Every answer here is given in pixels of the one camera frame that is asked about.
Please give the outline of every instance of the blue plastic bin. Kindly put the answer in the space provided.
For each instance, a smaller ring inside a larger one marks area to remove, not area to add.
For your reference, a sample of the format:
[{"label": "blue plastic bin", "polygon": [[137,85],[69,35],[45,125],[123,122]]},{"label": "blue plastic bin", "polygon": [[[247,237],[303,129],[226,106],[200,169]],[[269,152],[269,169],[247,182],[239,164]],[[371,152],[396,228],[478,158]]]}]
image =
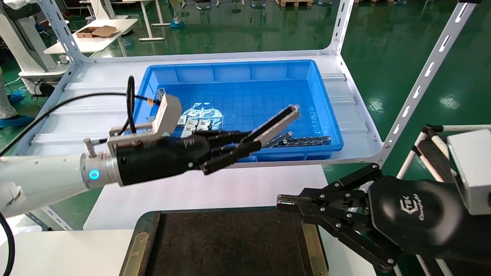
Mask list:
[{"label": "blue plastic bin", "polygon": [[[156,98],[158,89],[181,101],[188,118],[212,120],[213,130],[250,131],[288,104],[300,118],[286,131],[294,138],[330,136],[329,145],[265,148],[240,162],[324,160],[343,148],[341,132],[317,65],[312,60],[153,65],[138,95]],[[157,114],[157,106],[137,100],[135,123]],[[179,137],[182,129],[172,134]]]}]

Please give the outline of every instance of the green floor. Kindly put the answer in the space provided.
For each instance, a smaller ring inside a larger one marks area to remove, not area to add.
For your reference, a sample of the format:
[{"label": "green floor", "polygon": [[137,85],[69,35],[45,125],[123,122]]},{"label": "green floor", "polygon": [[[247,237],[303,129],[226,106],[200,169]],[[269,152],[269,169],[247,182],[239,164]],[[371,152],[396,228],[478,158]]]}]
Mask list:
[{"label": "green floor", "polygon": [[[139,6],[117,9],[118,15],[139,18],[133,35],[124,38],[128,55],[179,55],[223,52],[281,51],[321,49],[329,45],[339,0],[334,4],[312,7],[280,8],[266,0],[265,9],[254,9],[250,0],[240,2],[215,0],[211,11],[198,11],[194,2],[186,6],[182,30],[152,28],[154,36],[165,36],[163,42],[138,42],[147,37]],[[264,1],[253,1],[260,6]],[[372,115],[379,133],[385,137],[438,39],[455,0],[424,0],[373,4],[364,1],[353,7],[343,46],[346,61],[356,85]],[[164,21],[171,20],[171,11],[160,1]],[[408,126],[384,165],[386,174],[396,174],[418,132],[425,123],[484,124],[490,123],[491,112],[491,2],[484,1],[471,16],[450,54],[416,109]],[[147,5],[151,22],[157,22],[156,8]],[[72,20],[71,28],[84,25]],[[117,43],[97,53],[96,57],[121,56]],[[16,79],[15,63],[2,64],[7,82]],[[36,114],[39,108],[21,102],[16,106],[24,114]],[[0,146],[18,130],[0,131]],[[355,170],[359,165],[325,166],[328,181]],[[430,177],[419,163],[414,163],[408,179]],[[75,226],[82,228],[100,191],[76,196],[56,205]],[[413,266],[414,259],[401,263],[403,270]]]}]

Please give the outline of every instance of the person's leg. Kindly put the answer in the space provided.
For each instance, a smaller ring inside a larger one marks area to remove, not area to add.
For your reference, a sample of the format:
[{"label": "person's leg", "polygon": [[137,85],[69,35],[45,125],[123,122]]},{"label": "person's leg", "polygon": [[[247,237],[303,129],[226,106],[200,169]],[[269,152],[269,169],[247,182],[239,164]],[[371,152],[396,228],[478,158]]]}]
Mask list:
[{"label": "person's leg", "polygon": [[22,116],[9,103],[3,75],[0,74],[0,129],[6,127],[23,127],[30,124],[34,117]]},{"label": "person's leg", "polygon": [[15,115],[17,115],[17,111],[8,101],[3,75],[0,74],[0,119],[11,118]]},{"label": "person's leg", "polygon": [[184,22],[181,18],[181,1],[180,0],[170,0],[170,5],[174,10],[174,19],[172,19],[172,23],[170,24],[171,28],[182,27],[184,26]]}]

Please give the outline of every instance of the white desk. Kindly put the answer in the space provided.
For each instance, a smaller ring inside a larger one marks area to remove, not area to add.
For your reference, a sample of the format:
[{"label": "white desk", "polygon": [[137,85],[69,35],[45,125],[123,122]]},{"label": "white desk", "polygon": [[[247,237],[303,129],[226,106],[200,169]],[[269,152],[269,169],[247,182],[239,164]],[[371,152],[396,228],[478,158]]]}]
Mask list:
[{"label": "white desk", "polygon": [[276,197],[327,185],[321,165],[223,169],[204,176],[188,171],[162,180],[105,186],[84,230],[134,229],[145,213],[275,206]]},{"label": "white desk", "polygon": [[[143,3],[144,1],[149,1],[149,0],[122,0],[122,1],[123,2],[140,2],[141,11],[143,12],[143,19],[145,20],[145,25],[147,26],[148,37],[147,38],[140,38],[139,41],[165,40],[165,37],[153,37],[153,35],[152,35],[152,29],[150,28],[150,22],[148,21],[148,16],[147,16],[147,10],[145,9],[145,3]],[[160,11],[159,0],[150,0],[150,1],[155,1],[155,6],[157,6],[157,15],[159,16],[159,22],[153,23],[152,27],[163,27],[163,26],[170,25],[170,23],[164,23],[164,20],[162,18],[162,12]]]},{"label": "white desk", "polygon": [[[127,56],[126,49],[124,47],[121,35],[126,32],[131,26],[137,22],[137,19],[97,19],[90,24],[84,26],[81,29],[88,27],[102,27],[102,26],[112,26],[116,27],[118,32],[110,37],[94,37],[94,38],[78,38],[76,34],[73,34],[73,38],[79,47],[81,53],[95,53],[100,52],[107,48],[114,40],[118,40],[119,46],[121,47],[121,52],[123,56]],[[61,42],[54,44],[53,46],[44,50],[45,54],[64,54],[65,49]]]},{"label": "white desk", "polygon": [[[49,231],[15,235],[12,276],[117,276],[133,230]],[[0,246],[0,270],[8,246]]]}]

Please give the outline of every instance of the blue light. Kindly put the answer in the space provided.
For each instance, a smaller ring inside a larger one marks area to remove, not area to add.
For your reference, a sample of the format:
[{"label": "blue light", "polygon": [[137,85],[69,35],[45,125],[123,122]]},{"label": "blue light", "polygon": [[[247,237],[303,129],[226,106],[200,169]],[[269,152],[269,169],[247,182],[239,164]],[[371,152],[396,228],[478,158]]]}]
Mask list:
[{"label": "blue light", "polygon": [[89,178],[92,180],[97,180],[99,179],[100,173],[98,170],[93,169],[89,172]]}]

